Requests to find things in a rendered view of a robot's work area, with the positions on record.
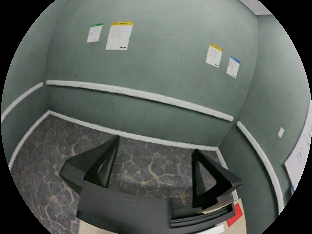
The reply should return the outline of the red flat rectangular pad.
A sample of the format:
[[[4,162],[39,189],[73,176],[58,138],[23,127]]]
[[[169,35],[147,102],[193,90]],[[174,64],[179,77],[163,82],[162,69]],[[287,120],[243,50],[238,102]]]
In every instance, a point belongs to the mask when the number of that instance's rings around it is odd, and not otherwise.
[[[234,207],[235,207],[235,211],[236,211],[236,216],[227,220],[228,227],[233,225],[243,215],[239,203],[236,204]]]

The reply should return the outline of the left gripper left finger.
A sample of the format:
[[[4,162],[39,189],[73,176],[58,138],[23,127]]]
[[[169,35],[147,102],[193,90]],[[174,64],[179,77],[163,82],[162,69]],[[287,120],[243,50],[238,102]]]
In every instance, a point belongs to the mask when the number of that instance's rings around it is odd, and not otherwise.
[[[102,145],[66,159],[62,167],[88,182],[108,188],[119,143],[120,135],[116,135]]]

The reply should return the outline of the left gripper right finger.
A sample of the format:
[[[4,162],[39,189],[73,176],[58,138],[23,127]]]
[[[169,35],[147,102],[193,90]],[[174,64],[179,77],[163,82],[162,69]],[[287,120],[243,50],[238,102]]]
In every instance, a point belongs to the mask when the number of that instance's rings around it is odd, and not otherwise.
[[[208,191],[205,188],[199,162],[216,180],[216,185]],[[192,208],[201,207],[219,197],[229,195],[243,184],[240,177],[210,159],[198,148],[191,155],[191,163]]]

